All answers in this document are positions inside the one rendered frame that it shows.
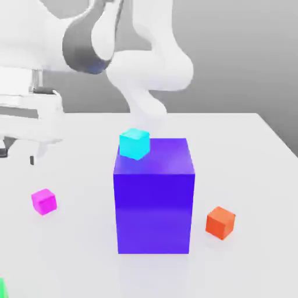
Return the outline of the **small green cube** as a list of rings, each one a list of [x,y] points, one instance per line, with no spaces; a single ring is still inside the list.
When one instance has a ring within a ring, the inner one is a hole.
[[[0,298],[9,298],[6,284],[3,278],[0,278]]]

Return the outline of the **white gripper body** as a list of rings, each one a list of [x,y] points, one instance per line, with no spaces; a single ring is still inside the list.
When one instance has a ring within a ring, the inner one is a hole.
[[[0,95],[0,107],[37,111],[37,118],[0,115],[0,139],[56,143],[64,137],[62,97],[55,90],[34,90],[28,95]]]

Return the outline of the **large purple box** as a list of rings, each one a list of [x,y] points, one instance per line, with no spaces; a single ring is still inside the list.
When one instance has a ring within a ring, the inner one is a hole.
[[[195,170],[188,142],[151,139],[136,161],[116,156],[113,189],[120,254],[187,254]]]

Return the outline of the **small magenta cube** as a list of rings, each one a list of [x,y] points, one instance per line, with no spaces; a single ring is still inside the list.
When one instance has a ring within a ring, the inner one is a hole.
[[[57,209],[56,197],[49,189],[42,189],[31,195],[34,209],[45,215]]]

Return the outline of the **small orange cube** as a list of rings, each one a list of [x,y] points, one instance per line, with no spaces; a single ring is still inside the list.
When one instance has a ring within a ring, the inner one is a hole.
[[[235,218],[234,213],[217,206],[207,215],[205,231],[224,240],[233,231]]]

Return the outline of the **small cyan cube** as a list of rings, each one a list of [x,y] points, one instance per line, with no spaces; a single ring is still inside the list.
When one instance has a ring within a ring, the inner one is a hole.
[[[119,153],[121,156],[140,160],[149,152],[149,132],[131,128],[119,136]]]

